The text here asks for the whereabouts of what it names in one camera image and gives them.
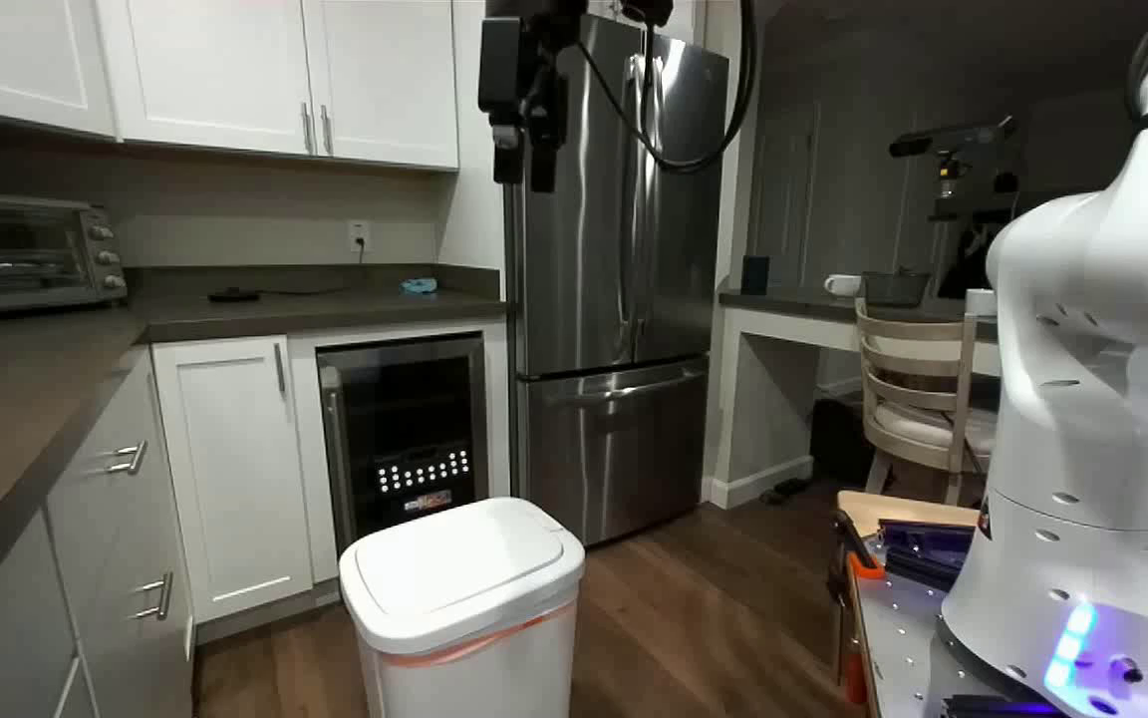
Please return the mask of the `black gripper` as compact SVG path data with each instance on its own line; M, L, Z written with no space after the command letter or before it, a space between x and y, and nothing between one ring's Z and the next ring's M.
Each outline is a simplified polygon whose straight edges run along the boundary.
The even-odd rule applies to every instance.
M557 54L579 40L585 0L488 0L477 54L477 107L489 122L496 184L521 179L530 136L530 193L553 193L567 136Z

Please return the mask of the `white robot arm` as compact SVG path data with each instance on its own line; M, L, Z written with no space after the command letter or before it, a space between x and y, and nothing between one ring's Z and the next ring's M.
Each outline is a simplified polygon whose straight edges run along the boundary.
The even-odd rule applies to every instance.
M974 659L1071 718L1148 718L1148 38L1136 68L1111 184L1029 209L989 246L999 410L939 603Z

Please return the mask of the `metal robot base table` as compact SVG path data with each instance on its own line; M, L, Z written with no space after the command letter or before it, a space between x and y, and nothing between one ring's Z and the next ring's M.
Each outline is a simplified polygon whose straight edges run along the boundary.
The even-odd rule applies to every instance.
M967 532L967 507L841 491L833 515L833 683L866 718L1060 718L939 628L939 587L886 567L882 527Z

